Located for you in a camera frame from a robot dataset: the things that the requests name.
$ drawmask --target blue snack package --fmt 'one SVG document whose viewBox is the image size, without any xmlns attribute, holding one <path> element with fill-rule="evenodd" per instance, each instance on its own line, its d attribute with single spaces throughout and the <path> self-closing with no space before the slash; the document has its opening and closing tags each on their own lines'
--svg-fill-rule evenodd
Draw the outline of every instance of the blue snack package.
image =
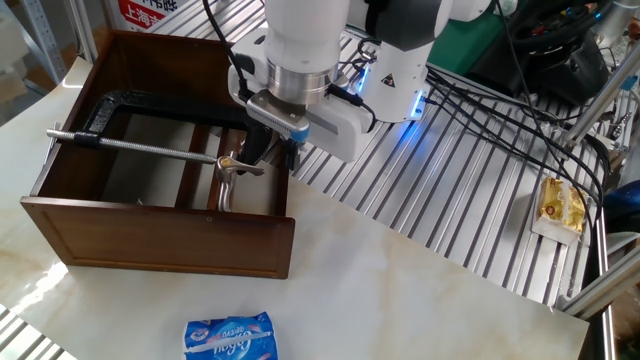
<svg viewBox="0 0 640 360">
<path fill-rule="evenodd" d="M 190 321 L 183 352 L 186 360 L 278 360 L 273 324 L 266 312 Z"/>
</svg>

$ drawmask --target white marble table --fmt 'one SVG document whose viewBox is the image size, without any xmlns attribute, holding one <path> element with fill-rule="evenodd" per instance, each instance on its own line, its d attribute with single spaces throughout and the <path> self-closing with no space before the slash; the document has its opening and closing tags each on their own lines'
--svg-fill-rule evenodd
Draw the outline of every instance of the white marble table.
<svg viewBox="0 0 640 360">
<path fill-rule="evenodd" d="M 292 179 L 288 280 L 69 267 L 23 211 L 89 66 L 0 128 L 0 303 L 78 359 L 178 359 L 189 320 L 255 315 L 282 359 L 576 359 L 588 324 Z"/>
</svg>

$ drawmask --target metal grating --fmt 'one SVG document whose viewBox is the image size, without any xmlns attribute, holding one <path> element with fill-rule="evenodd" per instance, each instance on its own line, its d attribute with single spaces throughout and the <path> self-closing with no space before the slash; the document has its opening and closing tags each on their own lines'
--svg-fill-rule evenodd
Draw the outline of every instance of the metal grating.
<svg viewBox="0 0 640 360">
<path fill-rule="evenodd" d="M 259 0 L 210 3 L 229 41 L 266 26 Z M 150 31 L 216 38 L 198 0 L 185 4 Z M 342 61 L 357 55 L 357 43 L 355 35 L 343 35 Z M 349 77 L 356 76 L 350 66 L 343 65 L 342 70 Z M 459 86 L 506 99 L 446 71 L 440 73 Z M 550 159 L 542 140 L 533 140 L 511 124 L 451 98 L 514 146 L 535 158 Z M 429 99 L 442 103 L 443 97 L 432 91 Z M 483 103 L 534 126 L 517 107 L 496 100 Z M 545 99 L 537 105 L 558 117 L 582 111 Z M 367 135 L 363 154 L 352 163 L 307 144 L 292 176 L 510 291 L 550 306 L 560 295 L 575 295 L 586 266 L 589 231 L 570 247 L 531 233 L 532 194 L 546 171 L 478 139 L 454 117 L 468 124 L 448 105 L 430 105 L 421 121 L 379 123 Z M 574 154 L 603 176 L 594 151 L 577 147 Z M 593 187 L 576 164 L 567 162 L 565 167 L 577 181 Z"/>
<path fill-rule="evenodd" d="M 75 360 L 16 314 L 0 305 L 0 360 Z"/>
</svg>

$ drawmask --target food packet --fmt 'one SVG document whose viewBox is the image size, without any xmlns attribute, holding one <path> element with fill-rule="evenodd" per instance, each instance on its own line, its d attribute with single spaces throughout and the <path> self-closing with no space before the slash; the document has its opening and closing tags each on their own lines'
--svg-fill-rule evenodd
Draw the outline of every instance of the food packet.
<svg viewBox="0 0 640 360">
<path fill-rule="evenodd" d="M 278 360 L 275 333 L 266 312 L 189 322 L 183 354 L 186 360 Z"/>
<path fill-rule="evenodd" d="M 548 177 L 540 187 L 540 199 L 531 231 L 571 245 L 582 234 L 584 213 L 585 207 L 578 190 L 562 180 Z"/>
</svg>

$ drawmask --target wooden box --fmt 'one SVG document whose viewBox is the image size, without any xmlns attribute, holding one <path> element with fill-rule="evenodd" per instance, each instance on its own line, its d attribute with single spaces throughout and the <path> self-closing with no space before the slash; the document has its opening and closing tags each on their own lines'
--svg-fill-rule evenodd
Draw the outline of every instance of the wooden box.
<svg viewBox="0 0 640 360">
<path fill-rule="evenodd" d="M 227 54 L 215 41 L 112 32 L 63 130 L 79 130 L 98 99 L 119 89 L 235 105 L 227 92 L 228 68 Z M 121 116 L 107 136 L 122 139 L 131 123 L 130 115 Z M 207 133 L 195 126 L 184 150 L 202 151 Z M 277 170 L 271 215 L 223 213 L 188 205 L 201 170 L 194 163 L 180 165 L 172 206 L 104 201 L 119 152 L 57 143 L 31 196 L 21 200 L 65 264 L 287 278 L 295 221 L 285 216 L 284 166 Z M 215 180 L 210 188 L 214 199 Z"/>
</svg>

